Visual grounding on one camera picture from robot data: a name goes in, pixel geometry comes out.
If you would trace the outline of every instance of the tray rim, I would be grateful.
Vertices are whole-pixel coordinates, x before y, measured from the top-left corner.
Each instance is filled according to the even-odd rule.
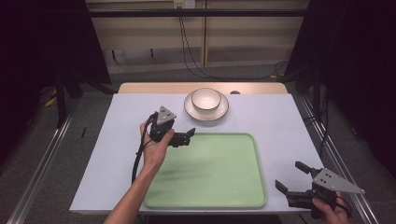
[[[265,180],[264,180],[264,176],[263,176],[263,171],[262,171],[262,164],[260,162],[260,155],[259,155],[259,151],[257,148],[257,144],[256,141],[253,137],[253,135],[251,135],[250,133],[226,133],[226,132],[220,132],[220,133],[207,133],[207,132],[203,132],[203,133],[196,133],[195,135],[241,135],[241,136],[246,136],[248,137],[253,146],[254,146],[254,153],[255,153],[255,157],[256,157],[256,162],[258,165],[258,169],[259,169],[259,173],[260,173],[260,183],[262,185],[262,194],[263,194],[263,200],[261,203],[258,204],[249,204],[249,205],[223,205],[223,206],[215,206],[215,205],[177,205],[177,204],[169,204],[169,205],[158,205],[158,204],[150,204],[147,203],[146,197],[143,200],[143,205],[149,207],[150,209],[164,209],[164,210],[172,210],[172,209],[179,209],[179,210],[183,210],[183,209],[207,209],[207,210],[213,210],[213,209],[230,209],[230,210],[238,210],[238,209],[260,209],[261,207],[265,206],[268,200],[268,194],[267,194],[267,189],[265,187]]]

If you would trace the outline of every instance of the power outlet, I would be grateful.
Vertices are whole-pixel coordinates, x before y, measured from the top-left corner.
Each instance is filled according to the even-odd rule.
[[[174,0],[174,8],[184,8],[184,0]]]
[[[195,0],[184,0],[184,8],[195,8]]]

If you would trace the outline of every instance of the white table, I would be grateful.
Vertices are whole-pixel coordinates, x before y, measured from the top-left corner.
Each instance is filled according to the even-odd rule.
[[[268,199],[263,207],[257,209],[152,209],[142,205],[141,214],[275,214],[302,211],[288,206],[285,196],[275,188],[275,180],[282,182],[289,190],[306,191],[312,187],[312,178],[295,168],[294,163],[302,161],[316,168],[323,164],[291,95],[226,95],[230,109],[224,118],[213,123],[190,118],[183,107],[186,96],[169,93],[114,95],[70,210],[88,215],[105,214],[113,209],[131,184],[135,152],[140,141],[139,125],[160,105],[164,105],[177,114],[176,132],[184,133],[195,127],[198,133],[253,135]]]

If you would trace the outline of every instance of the light green tray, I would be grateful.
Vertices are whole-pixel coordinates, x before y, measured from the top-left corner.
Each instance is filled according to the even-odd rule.
[[[197,133],[169,147],[144,205],[153,208],[256,208],[266,202],[262,168],[247,133]]]

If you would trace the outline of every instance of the metal frame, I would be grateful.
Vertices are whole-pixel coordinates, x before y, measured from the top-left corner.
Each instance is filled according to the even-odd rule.
[[[309,101],[307,96],[304,96],[302,99],[302,104],[304,109],[309,117],[314,117],[314,107],[312,103]],[[321,141],[323,141],[326,129],[321,122],[317,122],[316,120],[313,122],[314,128],[317,131],[318,137]],[[349,182],[356,185],[355,180],[352,177],[352,174],[347,169],[346,164],[344,163],[343,159],[341,158],[340,153],[338,152],[337,148],[335,147],[332,139],[329,135],[325,138],[324,147],[326,148],[327,153],[329,154],[332,163],[335,166],[338,174],[348,180]],[[366,197],[363,194],[349,194],[350,198],[352,199],[353,203],[355,204],[356,208],[358,209],[361,218],[363,219],[364,223],[366,224],[377,224],[379,223],[375,217],[374,212],[372,211],[369,202],[367,201]]]
[[[92,18],[120,17],[305,17],[319,12],[304,9],[91,9]]]
[[[75,102],[71,106],[70,113],[64,121],[63,125],[60,128],[56,129],[55,134],[53,135],[52,140],[47,147],[43,159],[41,159],[40,164],[35,170],[35,174],[33,175],[26,190],[18,201],[17,206],[9,217],[7,224],[22,224],[26,219],[26,216],[29,213],[29,210],[35,200],[35,196],[40,190],[44,177],[48,169],[50,168],[50,164],[53,158],[55,157],[56,151],[58,150],[59,146],[62,143],[62,140],[64,139],[64,135],[67,132],[67,129],[71,122],[71,118],[76,111],[78,103],[79,99],[75,100]]]

